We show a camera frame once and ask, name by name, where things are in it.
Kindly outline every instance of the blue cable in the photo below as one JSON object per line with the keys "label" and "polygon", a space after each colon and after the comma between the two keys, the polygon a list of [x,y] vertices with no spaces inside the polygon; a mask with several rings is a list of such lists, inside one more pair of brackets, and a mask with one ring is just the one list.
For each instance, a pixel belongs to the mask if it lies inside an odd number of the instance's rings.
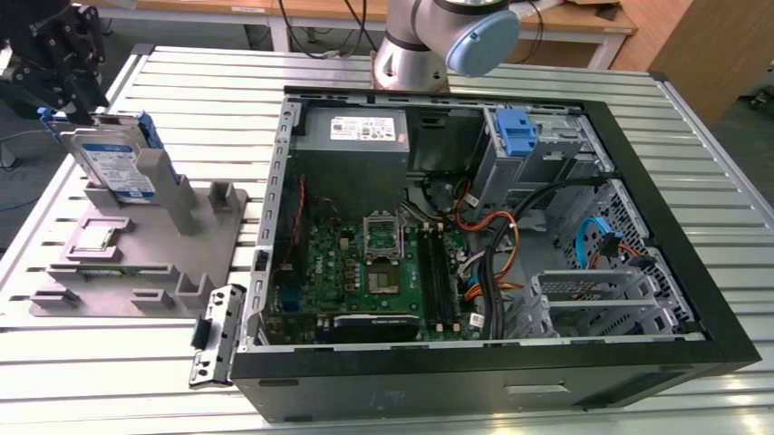
{"label": "blue cable", "polygon": [[15,206],[10,206],[10,207],[6,207],[6,208],[0,208],[0,213],[2,213],[3,211],[10,211],[10,210],[14,210],[17,208],[29,206],[31,203],[37,202],[37,199],[39,199],[39,195],[37,197],[34,197],[33,199],[30,199],[29,201],[26,201],[26,202],[23,202],[21,204],[17,204]]}
{"label": "blue cable", "polygon": [[575,233],[575,256],[577,258],[577,265],[580,265],[581,269],[587,268],[587,264],[588,264],[588,260],[587,260],[587,256],[585,256],[585,240],[583,239],[583,236],[585,235],[585,229],[588,227],[588,224],[595,224],[599,227],[599,231],[601,233],[601,235],[605,235],[607,233],[613,233],[615,231],[612,231],[612,229],[609,228],[609,225],[607,225],[607,221],[604,220],[604,217],[587,217],[585,219],[583,219],[583,222],[580,222],[580,225],[577,226],[577,232]]}

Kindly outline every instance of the power supply label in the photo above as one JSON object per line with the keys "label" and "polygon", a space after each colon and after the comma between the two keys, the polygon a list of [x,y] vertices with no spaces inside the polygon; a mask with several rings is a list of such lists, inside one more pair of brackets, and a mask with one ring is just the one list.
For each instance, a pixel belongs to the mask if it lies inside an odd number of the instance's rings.
{"label": "power supply label", "polygon": [[394,141],[394,121],[392,118],[337,116],[329,120],[329,138]]}
{"label": "power supply label", "polygon": [[122,197],[124,202],[148,202],[156,193],[148,177],[134,167],[136,154],[129,145],[85,143],[84,154],[92,169],[108,189]]}

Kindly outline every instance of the metal bracket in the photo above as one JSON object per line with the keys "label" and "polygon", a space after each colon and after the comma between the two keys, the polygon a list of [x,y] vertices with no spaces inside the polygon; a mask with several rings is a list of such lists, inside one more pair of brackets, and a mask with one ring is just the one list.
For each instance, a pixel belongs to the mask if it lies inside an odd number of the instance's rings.
{"label": "metal bracket", "polygon": [[232,385],[228,372],[245,291],[240,285],[212,290],[206,312],[196,322],[190,338],[190,345],[197,349],[188,379],[192,390]]}

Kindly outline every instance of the metal slatted surface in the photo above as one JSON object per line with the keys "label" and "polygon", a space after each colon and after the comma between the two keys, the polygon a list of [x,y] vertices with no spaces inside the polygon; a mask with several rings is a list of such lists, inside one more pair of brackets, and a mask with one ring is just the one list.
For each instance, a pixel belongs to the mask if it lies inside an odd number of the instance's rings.
{"label": "metal slatted surface", "polygon": [[[228,179],[249,193],[230,282],[245,285],[249,278],[281,86],[366,88],[368,76],[366,58],[320,62],[296,54],[172,47],[132,57],[124,67],[112,109],[150,113],[174,166],[194,186]],[[294,429],[432,432],[441,421],[444,432],[458,433],[515,426],[519,433],[556,433],[556,425],[567,433],[651,433],[679,426],[704,433],[772,433],[765,412],[774,406],[772,217],[684,104],[665,96],[667,86],[635,72],[503,66],[484,78],[452,74],[449,80],[452,92],[608,103],[764,360],[624,410],[593,412],[596,417],[557,412]],[[42,268],[57,258],[86,206],[84,185],[66,159],[0,264],[0,423],[9,425],[0,431],[269,429],[234,389],[186,389],[190,321],[27,315],[23,296],[43,282]]]}

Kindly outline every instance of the ram slot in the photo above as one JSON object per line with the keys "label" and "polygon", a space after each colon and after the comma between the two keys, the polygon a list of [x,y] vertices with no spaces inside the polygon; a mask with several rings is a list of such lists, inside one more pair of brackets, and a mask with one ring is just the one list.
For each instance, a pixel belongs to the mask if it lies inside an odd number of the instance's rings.
{"label": "ram slot", "polygon": [[437,301],[438,323],[453,325],[456,321],[453,299],[448,274],[448,258],[445,255],[444,238],[441,233],[430,236],[432,270],[434,272],[434,300]]}
{"label": "ram slot", "polygon": [[434,275],[432,272],[432,251],[429,233],[421,232],[417,237],[418,279],[421,281],[421,301],[424,304],[424,320],[432,329],[438,322],[438,312],[434,299]]}

